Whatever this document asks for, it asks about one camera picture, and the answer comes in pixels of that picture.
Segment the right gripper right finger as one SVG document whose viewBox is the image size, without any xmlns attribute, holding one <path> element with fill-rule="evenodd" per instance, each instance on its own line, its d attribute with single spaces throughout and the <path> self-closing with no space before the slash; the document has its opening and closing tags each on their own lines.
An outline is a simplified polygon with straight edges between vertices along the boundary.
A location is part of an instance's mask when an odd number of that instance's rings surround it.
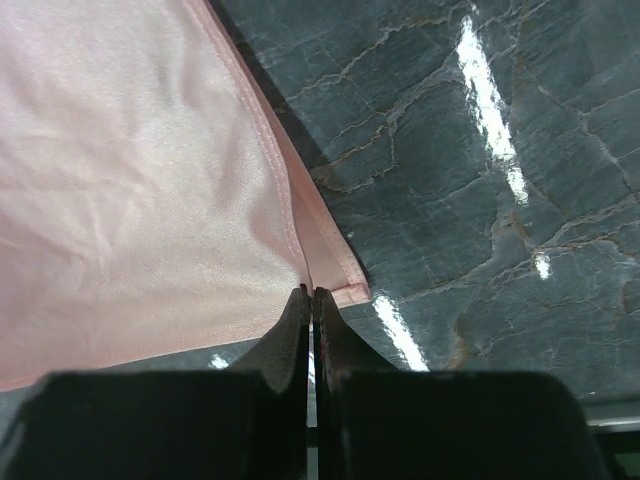
<svg viewBox="0 0 640 480">
<path fill-rule="evenodd" d="M 317 390 L 333 389 L 335 380 L 348 372 L 397 370 L 346 323 L 329 290 L 314 291 L 312 314 Z"/>
</svg>

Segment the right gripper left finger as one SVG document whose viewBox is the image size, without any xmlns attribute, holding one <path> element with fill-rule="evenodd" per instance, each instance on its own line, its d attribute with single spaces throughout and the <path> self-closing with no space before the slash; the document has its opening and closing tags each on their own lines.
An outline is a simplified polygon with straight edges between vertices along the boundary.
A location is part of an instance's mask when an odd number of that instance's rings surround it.
<svg viewBox="0 0 640 480">
<path fill-rule="evenodd" d="M 231 364 L 234 373 L 257 373 L 277 395 L 307 394 L 311 299 L 295 288 L 276 324 Z"/>
</svg>

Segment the light pink satin napkin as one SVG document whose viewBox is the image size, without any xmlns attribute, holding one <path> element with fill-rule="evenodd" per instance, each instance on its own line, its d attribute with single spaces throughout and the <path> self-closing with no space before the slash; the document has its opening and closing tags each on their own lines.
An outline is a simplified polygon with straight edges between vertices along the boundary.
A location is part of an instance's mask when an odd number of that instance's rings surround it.
<svg viewBox="0 0 640 480">
<path fill-rule="evenodd" d="M 258 338 L 366 277 L 206 1 L 1 5 L 1 387 Z"/>
</svg>

